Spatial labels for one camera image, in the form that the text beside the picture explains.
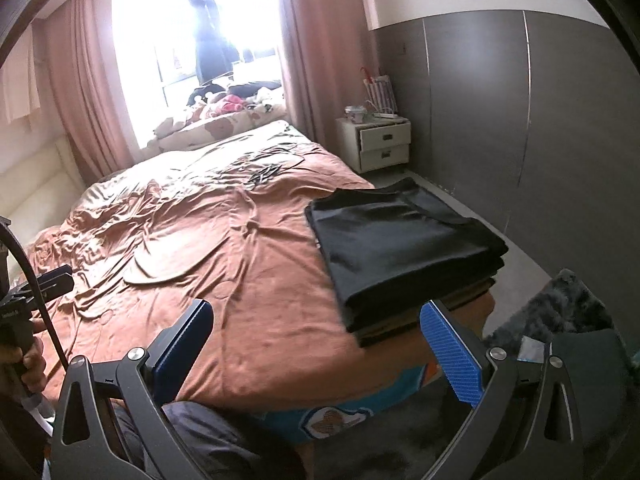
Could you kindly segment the person's left hand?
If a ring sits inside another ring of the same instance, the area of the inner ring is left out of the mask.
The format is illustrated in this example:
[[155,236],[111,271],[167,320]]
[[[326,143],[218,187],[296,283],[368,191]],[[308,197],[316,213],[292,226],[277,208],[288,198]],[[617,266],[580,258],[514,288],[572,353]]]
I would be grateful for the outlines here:
[[25,371],[21,376],[21,381],[31,393],[42,393],[47,385],[46,365],[47,362],[43,356],[43,342],[38,336],[39,333],[46,329],[43,320],[32,320],[32,329],[34,330],[34,340],[32,346],[26,353],[18,347],[10,347],[6,344],[1,345],[1,363],[2,364],[23,364]]

